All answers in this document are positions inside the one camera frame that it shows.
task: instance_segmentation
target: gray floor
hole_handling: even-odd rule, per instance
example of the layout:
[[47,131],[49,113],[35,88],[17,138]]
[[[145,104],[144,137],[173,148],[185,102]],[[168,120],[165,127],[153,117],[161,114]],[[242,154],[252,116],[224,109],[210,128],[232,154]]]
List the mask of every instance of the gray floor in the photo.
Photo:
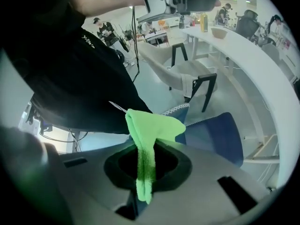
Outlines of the gray floor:
[[[190,59],[192,53],[191,43],[186,44],[186,50]],[[208,45],[199,46],[198,53],[205,53],[207,51],[209,51]],[[184,61],[182,53],[177,52],[176,63],[180,63],[182,61]],[[208,68],[214,67],[214,64],[212,64],[207,59],[202,59],[201,62]],[[170,64],[171,61],[169,60],[165,63],[165,66],[169,66]],[[127,71],[133,78],[137,72],[137,66],[128,66]],[[258,116],[261,120],[265,136],[275,134],[276,131],[272,121],[272,117],[270,115],[270,112],[263,104],[262,96],[260,95],[257,88],[242,70],[234,69],[233,74],[248,94],[250,101],[252,101],[252,103],[254,104]],[[220,72],[218,72],[217,75],[217,84],[218,90],[213,93],[209,106],[205,113],[201,112],[204,98],[195,97],[192,99],[192,101],[190,102],[190,109],[186,123],[213,117],[224,112],[230,112],[239,129],[240,137],[243,143],[244,156],[247,156],[258,146],[258,141],[255,138],[244,140],[245,136],[255,137],[255,130],[250,115],[235,88]],[[169,91],[168,86],[160,81],[156,74],[151,70],[149,65],[142,59],[140,60],[140,74],[136,79],[135,86],[140,97],[145,101],[147,106],[154,113],[162,113],[176,105],[182,104],[184,101],[181,93],[175,90]],[[81,141],[81,148],[82,150],[94,150],[102,147],[112,146],[124,142],[127,137],[127,135],[112,135],[103,133],[89,134],[85,139]],[[272,155],[276,144],[277,138],[275,137],[271,144],[267,147],[267,149],[262,153],[262,156]],[[261,177],[261,174],[266,167],[267,165],[254,165],[244,163],[241,168],[251,174],[257,180]],[[278,172],[278,169],[276,169],[276,167],[276,165],[271,166],[268,175],[262,181],[263,184],[267,183],[275,170],[276,172]]]

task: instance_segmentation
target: bowl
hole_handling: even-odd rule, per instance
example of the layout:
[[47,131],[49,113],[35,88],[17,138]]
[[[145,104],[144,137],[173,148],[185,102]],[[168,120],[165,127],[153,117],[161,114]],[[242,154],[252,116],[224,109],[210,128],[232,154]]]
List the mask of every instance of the bowl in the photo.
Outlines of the bowl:
[[224,39],[226,37],[227,31],[220,28],[211,28],[212,35],[215,38]]

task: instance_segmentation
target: blue chair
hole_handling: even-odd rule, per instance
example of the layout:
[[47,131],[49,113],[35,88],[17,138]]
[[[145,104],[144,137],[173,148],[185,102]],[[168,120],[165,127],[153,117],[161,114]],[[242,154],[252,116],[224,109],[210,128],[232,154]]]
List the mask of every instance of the blue chair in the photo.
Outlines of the blue chair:
[[[164,112],[163,115],[177,118],[184,123],[188,109],[189,104],[184,103]],[[240,134],[229,112],[188,125],[185,133],[178,135],[175,141],[217,153],[237,166],[243,164]]]

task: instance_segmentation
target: yellow bottle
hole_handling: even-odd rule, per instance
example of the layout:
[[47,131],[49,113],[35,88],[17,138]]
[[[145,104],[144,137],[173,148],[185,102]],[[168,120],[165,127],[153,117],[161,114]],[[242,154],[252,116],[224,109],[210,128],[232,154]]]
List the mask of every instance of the yellow bottle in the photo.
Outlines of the yellow bottle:
[[208,17],[206,13],[202,13],[200,16],[200,27],[202,32],[208,31]]

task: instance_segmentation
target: green microfiber towel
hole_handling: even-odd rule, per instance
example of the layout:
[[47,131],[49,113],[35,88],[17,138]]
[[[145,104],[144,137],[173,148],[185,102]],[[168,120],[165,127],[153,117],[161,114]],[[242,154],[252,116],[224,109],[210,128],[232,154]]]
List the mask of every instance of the green microfiber towel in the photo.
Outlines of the green microfiber towel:
[[140,201],[150,203],[152,183],[156,179],[154,143],[157,138],[174,142],[186,130],[179,120],[159,114],[128,109],[126,122],[137,149],[136,190]]

